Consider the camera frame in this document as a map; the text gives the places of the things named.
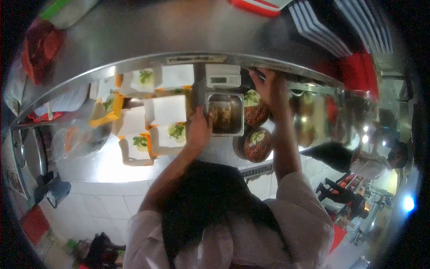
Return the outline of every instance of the ventilation grate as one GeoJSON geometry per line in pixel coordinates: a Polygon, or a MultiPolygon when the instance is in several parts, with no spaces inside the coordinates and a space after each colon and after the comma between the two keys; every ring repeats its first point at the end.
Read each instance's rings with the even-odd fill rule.
{"type": "Polygon", "coordinates": [[[269,175],[273,173],[273,164],[264,164],[261,166],[249,168],[240,171],[244,179],[250,179],[261,175],[269,175]]]}

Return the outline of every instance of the digital kitchen scale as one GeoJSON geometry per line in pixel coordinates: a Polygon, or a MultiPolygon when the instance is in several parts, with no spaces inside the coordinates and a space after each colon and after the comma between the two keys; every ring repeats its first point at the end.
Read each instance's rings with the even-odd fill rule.
{"type": "Polygon", "coordinates": [[[238,65],[206,65],[208,88],[237,88],[242,83],[238,65]]]}

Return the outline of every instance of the person in black pants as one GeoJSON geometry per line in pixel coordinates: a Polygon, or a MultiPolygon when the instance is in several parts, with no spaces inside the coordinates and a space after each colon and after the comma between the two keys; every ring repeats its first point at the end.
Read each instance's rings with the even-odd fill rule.
{"type": "Polygon", "coordinates": [[[364,204],[366,203],[365,198],[360,194],[355,194],[350,190],[340,187],[338,184],[326,178],[326,184],[332,187],[334,190],[339,193],[332,193],[327,190],[322,183],[319,184],[316,189],[316,193],[321,191],[321,194],[328,199],[333,200],[333,202],[346,204],[350,206],[350,217],[352,220],[357,216],[362,217],[363,219],[367,218],[369,211],[364,209],[364,204]]]}

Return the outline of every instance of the person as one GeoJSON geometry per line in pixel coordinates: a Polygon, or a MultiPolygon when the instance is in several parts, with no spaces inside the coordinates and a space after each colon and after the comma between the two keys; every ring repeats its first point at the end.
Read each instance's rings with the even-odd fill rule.
{"type": "Polygon", "coordinates": [[[355,217],[360,216],[365,219],[369,215],[369,211],[365,210],[364,205],[366,203],[365,198],[360,194],[355,194],[354,192],[347,190],[343,187],[340,187],[338,184],[326,178],[325,183],[332,187],[334,190],[338,191],[338,193],[332,193],[328,189],[326,189],[321,182],[317,189],[316,193],[321,191],[321,194],[324,198],[331,199],[333,202],[346,204],[349,206],[349,220],[353,220],[355,217]]]}
{"type": "Polygon", "coordinates": [[[300,154],[322,161],[341,173],[352,173],[366,179],[379,179],[392,169],[406,165],[408,148],[405,143],[396,142],[388,158],[378,154],[378,146],[379,143],[375,143],[371,153],[367,153],[362,149],[362,139],[355,150],[332,141],[301,151],[300,154]]]}
{"type": "Polygon", "coordinates": [[[301,172],[286,81],[250,72],[273,113],[276,199],[253,195],[239,170],[195,160],[212,135],[211,114],[196,108],[187,143],[150,186],[129,222],[124,268],[318,268],[333,222],[301,172]]]}

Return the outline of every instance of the white chef jacket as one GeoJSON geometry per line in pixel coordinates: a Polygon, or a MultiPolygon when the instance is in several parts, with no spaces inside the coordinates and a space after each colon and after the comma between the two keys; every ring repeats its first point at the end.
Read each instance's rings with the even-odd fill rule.
{"type": "MultiPolygon", "coordinates": [[[[180,250],[176,268],[228,269],[231,263],[273,269],[318,268],[333,243],[333,222],[306,176],[299,172],[286,175],[276,199],[264,203],[279,223],[295,263],[282,251],[276,232],[230,214],[224,224],[206,228],[200,242],[180,250]]],[[[142,211],[130,219],[125,269],[169,268],[161,229],[161,215],[154,211],[142,211]]]]}
{"type": "Polygon", "coordinates": [[[362,151],[360,158],[351,163],[350,170],[365,179],[378,179],[390,173],[392,168],[385,157],[362,151]]]}

